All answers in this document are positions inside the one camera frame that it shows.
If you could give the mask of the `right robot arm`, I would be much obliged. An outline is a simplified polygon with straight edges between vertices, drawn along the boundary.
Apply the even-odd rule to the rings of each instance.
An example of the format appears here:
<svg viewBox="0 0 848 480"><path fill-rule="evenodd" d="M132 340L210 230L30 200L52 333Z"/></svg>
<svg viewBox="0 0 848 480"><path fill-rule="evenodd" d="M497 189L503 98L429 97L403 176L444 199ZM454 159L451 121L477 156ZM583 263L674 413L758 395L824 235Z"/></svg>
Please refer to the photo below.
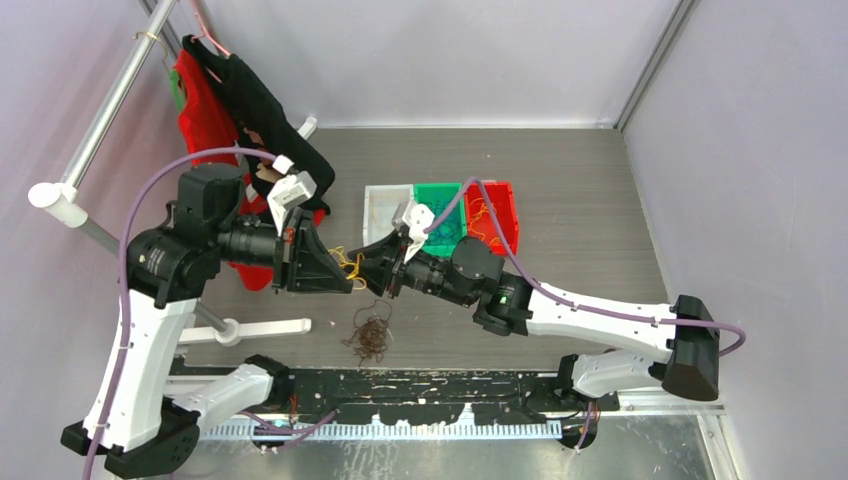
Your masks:
<svg viewBox="0 0 848 480"><path fill-rule="evenodd" d="M500 335L561 336L608 346L598 355L567 354L555 396L567 410L619 390L659 385L680 398L719 396L719 337L704 302L636 304L579 295L505 269L503 257L466 236L448 258L414 251L400 232L349 253L376 295L407 287L474 310L472 320Z"/></svg>

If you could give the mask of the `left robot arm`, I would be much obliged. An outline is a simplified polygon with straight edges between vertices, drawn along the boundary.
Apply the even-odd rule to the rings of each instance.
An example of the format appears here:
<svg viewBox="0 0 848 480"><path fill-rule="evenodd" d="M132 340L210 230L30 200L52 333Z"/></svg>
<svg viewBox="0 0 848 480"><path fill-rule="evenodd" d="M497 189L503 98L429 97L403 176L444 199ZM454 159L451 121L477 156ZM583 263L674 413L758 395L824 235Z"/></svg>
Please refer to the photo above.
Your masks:
<svg viewBox="0 0 848 480"><path fill-rule="evenodd" d="M291 403L288 367L263 355L192 392L164 392L180 337L224 263L270 268L273 286L290 292L353 287L303 209L317 190L307 172L286 173L274 184L270 224L242 215L245 187L236 166L193 167L179 178L167 220L124 239L111 372L89 415L61 436L78 454L103 456L105 469L119 478L173 473L206 431L254 406L277 413Z"/></svg>

